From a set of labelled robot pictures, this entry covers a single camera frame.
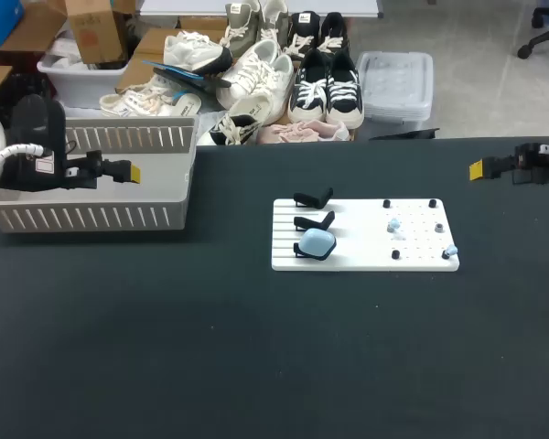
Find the white pegboard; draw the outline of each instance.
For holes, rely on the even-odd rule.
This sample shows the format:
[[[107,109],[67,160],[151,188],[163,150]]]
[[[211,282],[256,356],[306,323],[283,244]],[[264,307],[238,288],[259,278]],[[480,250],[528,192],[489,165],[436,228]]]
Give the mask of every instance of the white pegboard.
[[[322,210],[298,207],[292,199],[277,199],[273,213],[273,268],[278,271],[319,272],[454,272],[458,255],[441,257],[453,236],[446,210],[440,199],[434,208],[428,199],[391,199],[385,209],[383,199],[332,199]],[[304,231],[297,231],[293,220],[305,217],[322,221],[330,211],[336,218],[328,231],[337,247],[325,261],[297,258],[293,244]],[[401,222],[398,231],[387,231],[388,223]],[[435,231],[436,224],[443,232]],[[392,258],[393,250],[401,255]]]

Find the black and white sneaker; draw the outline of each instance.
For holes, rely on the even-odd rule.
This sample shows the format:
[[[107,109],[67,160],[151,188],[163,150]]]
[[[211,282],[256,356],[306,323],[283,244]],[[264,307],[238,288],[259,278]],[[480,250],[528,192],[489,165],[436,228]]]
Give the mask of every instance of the black and white sneaker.
[[[350,52],[348,28],[339,12],[330,12],[321,25],[319,50],[332,58],[340,50]]]
[[[316,48],[308,51],[295,77],[289,99],[288,116],[291,122],[323,121],[328,97],[326,61]]]
[[[319,42],[319,16],[313,11],[291,15],[288,47],[285,53],[293,61],[301,61]]]
[[[354,130],[364,122],[358,71],[348,52],[339,51],[328,72],[328,123],[344,122]]]
[[[266,121],[272,106],[271,98],[266,94],[241,98],[213,128],[201,136],[198,146],[245,143]]]

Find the robotic arm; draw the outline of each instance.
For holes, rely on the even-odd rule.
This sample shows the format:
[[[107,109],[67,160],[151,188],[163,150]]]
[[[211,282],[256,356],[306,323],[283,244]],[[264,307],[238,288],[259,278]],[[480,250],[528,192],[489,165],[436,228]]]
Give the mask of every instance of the robotic arm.
[[[484,157],[469,167],[469,179],[500,178],[512,172],[512,183],[521,185],[549,183],[549,145],[529,143],[518,145],[507,157]]]
[[[8,136],[0,124],[0,188],[26,192],[97,188],[101,176],[140,183],[140,170],[128,160],[104,160],[102,151],[68,158],[71,151],[65,141],[63,108],[40,96],[27,96],[13,111]]]

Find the gray plastic basket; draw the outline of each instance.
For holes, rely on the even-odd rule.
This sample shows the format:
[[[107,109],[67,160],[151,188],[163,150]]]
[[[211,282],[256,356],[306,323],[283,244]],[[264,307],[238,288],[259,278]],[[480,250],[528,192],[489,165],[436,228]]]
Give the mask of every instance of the gray plastic basket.
[[[104,176],[97,189],[0,189],[0,230],[183,229],[197,123],[195,117],[68,119],[67,140],[77,142],[73,153],[101,149],[104,158],[131,160],[141,170],[141,184],[114,183]]]

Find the shoe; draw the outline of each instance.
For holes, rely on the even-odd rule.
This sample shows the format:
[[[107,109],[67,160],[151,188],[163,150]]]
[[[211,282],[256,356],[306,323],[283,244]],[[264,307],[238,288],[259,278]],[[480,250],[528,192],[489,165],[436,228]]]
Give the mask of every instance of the shoe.
[[[286,100],[293,86],[295,69],[288,55],[279,56],[272,66],[262,63],[262,69],[260,81],[252,94],[268,94],[273,101],[273,110],[264,122],[265,125],[270,125],[285,114]]]
[[[256,42],[260,10],[258,0],[226,5],[228,26],[220,44],[229,48],[233,57],[241,57]]]
[[[350,52],[348,28],[339,12],[330,12],[321,25],[319,51],[332,58],[340,50]]]
[[[288,47],[285,53],[293,61],[302,60],[319,41],[319,16],[315,12],[302,12],[291,16]]]
[[[326,116],[328,84],[326,60],[319,50],[312,48],[301,62],[295,86],[289,100],[291,122],[323,121]]]
[[[334,56],[329,67],[326,120],[329,123],[344,122],[349,130],[355,130],[364,122],[358,71],[344,50]]]
[[[211,42],[209,37],[182,30],[176,37],[165,39],[163,62],[204,76],[226,71],[232,57],[227,48]]]
[[[262,63],[273,64],[276,53],[277,44],[272,39],[264,39],[249,48],[222,76],[223,80],[231,83],[231,87],[216,90],[221,106],[228,110],[236,101],[250,95],[260,81]]]
[[[237,101],[230,110],[204,133],[198,145],[241,145],[258,130],[271,112],[266,94],[255,94]]]
[[[166,80],[162,76],[154,74],[150,81],[146,84],[131,85],[120,91],[118,94],[125,94],[127,91],[134,91],[144,95],[160,94],[163,96],[172,97],[176,92],[180,91],[180,88],[175,82]]]
[[[320,121],[271,125],[261,128],[256,138],[259,145],[299,142],[347,142],[350,133],[344,122],[337,125]]]
[[[156,93],[128,90],[124,95],[108,94],[100,99],[102,114],[108,117],[172,116],[171,98]]]
[[[264,5],[258,24],[257,40],[273,39],[278,43],[279,53],[286,47],[289,32],[289,10],[285,0],[268,0]]]

